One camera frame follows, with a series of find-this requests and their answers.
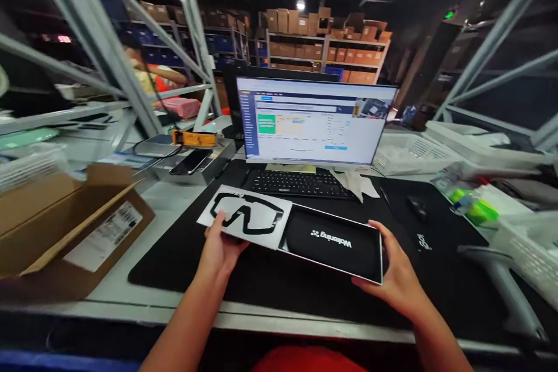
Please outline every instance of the smartphone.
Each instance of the smartphone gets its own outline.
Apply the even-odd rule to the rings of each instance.
[[[211,153],[212,150],[210,149],[195,149],[173,168],[169,174],[189,176],[196,171],[202,161],[205,160],[205,157],[210,156]]]

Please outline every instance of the keyboard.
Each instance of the keyboard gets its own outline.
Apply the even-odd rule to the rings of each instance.
[[[330,173],[259,170],[250,190],[268,195],[355,198],[354,194],[341,186]]]

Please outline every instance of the computer mouse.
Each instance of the computer mouse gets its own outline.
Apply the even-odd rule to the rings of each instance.
[[[420,221],[425,223],[426,219],[428,218],[428,212],[426,211],[426,205],[424,204],[424,202],[416,196],[409,195],[407,196],[407,203],[409,204],[415,216]]]

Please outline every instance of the black case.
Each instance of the black case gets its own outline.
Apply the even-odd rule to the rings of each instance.
[[[382,283],[380,232],[373,227],[294,204],[280,249]]]

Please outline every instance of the open cardboard box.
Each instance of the open cardboard box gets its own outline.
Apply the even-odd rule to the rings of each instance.
[[[0,195],[2,298],[89,295],[155,217],[133,174],[94,164],[85,182],[52,174]]]
[[[223,223],[227,234],[383,283],[382,238],[370,225],[225,185],[209,201],[198,223],[210,226],[220,209],[227,214]]]

